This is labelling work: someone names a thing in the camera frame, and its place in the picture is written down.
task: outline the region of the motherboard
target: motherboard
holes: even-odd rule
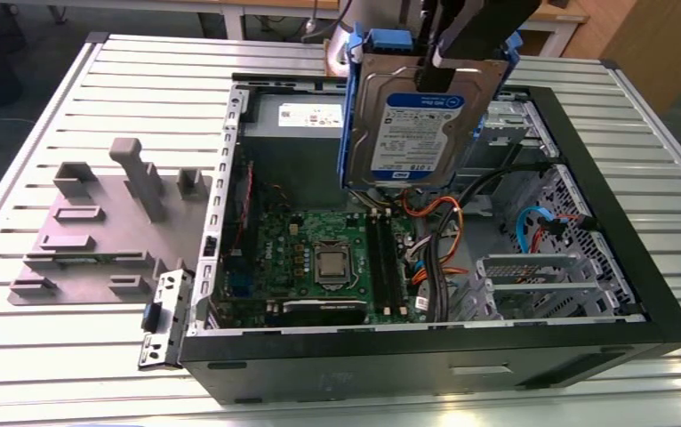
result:
[[[262,213],[254,267],[230,271],[226,286],[236,327],[414,320],[398,261],[412,222],[390,212]]]

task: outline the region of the green motherboard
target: green motherboard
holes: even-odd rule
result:
[[[229,277],[232,288],[240,286],[240,295],[248,296],[240,298],[232,307],[238,327],[262,326],[264,301],[312,298],[365,302],[365,323],[369,324],[413,321],[413,302],[405,296],[402,271],[397,276],[401,282],[397,285],[402,289],[405,308],[385,313],[374,309],[368,224],[366,213],[292,212],[261,215],[253,274],[248,280]],[[401,251],[406,238],[413,234],[413,224],[406,217],[392,217],[389,224],[393,234],[389,245]],[[402,264],[396,264],[394,267],[401,270]]]

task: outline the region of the hard drive label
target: hard drive label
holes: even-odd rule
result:
[[[374,144],[372,172],[382,180],[418,180],[437,168],[449,137],[444,124],[460,115],[457,95],[393,93]]]
[[[278,126],[341,127],[342,107],[340,104],[281,104]]]

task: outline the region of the white slatted table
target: white slatted table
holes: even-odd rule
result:
[[[60,162],[120,173],[110,141],[134,136],[160,173],[184,165],[213,174],[233,71],[321,75],[322,51],[140,36],[81,50],[0,185],[0,423],[681,425],[681,350],[564,390],[222,408],[185,371],[136,372],[141,305],[7,303]],[[618,73],[593,61],[525,58],[512,83],[557,92],[681,301],[681,148],[665,127]]]

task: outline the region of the dimm slot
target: dimm slot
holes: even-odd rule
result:
[[[390,313],[390,295],[385,285],[382,257],[380,253],[380,234],[377,230],[377,218],[373,214],[366,215],[366,256],[369,258],[369,272],[373,281],[374,311]]]
[[[385,274],[385,286],[390,295],[390,307],[405,314],[404,295],[401,293],[401,278],[398,277],[398,259],[396,256],[396,239],[390,226],[390,216],[381,217],[377,222],[380,233],[380,250]]]

